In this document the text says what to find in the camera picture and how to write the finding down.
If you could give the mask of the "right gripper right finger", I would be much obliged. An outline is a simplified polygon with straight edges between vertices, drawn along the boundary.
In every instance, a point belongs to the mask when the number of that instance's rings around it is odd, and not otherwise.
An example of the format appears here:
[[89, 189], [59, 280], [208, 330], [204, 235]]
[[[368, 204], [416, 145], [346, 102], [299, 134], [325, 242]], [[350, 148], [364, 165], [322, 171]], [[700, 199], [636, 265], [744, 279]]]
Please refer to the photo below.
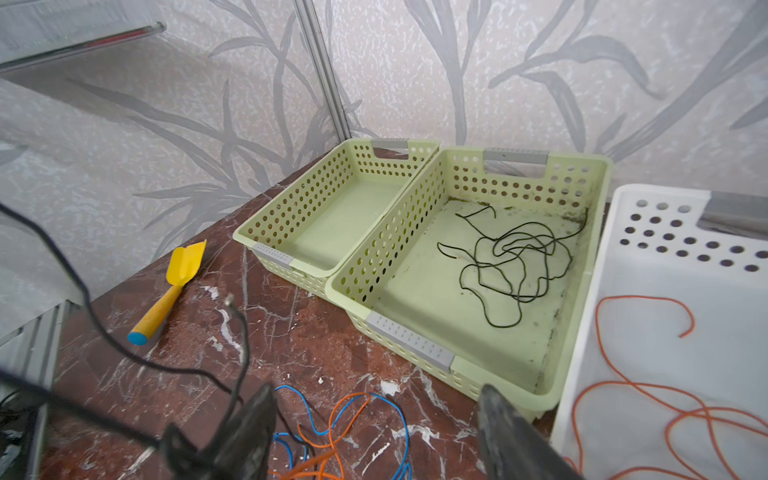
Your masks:
[[480, 391], [476, 420], [488, 479], [582, 479], [493, 385]]

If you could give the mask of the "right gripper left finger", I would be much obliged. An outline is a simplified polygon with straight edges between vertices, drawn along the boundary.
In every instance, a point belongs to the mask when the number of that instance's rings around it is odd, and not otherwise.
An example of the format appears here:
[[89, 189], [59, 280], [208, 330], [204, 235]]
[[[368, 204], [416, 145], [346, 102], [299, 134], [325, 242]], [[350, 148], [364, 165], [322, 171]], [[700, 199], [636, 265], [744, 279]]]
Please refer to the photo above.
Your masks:
[[274, 386], [266, 383], [203, 449], [171, 424], [160, 452], [175, 479], [265, 479], [276, 418]]

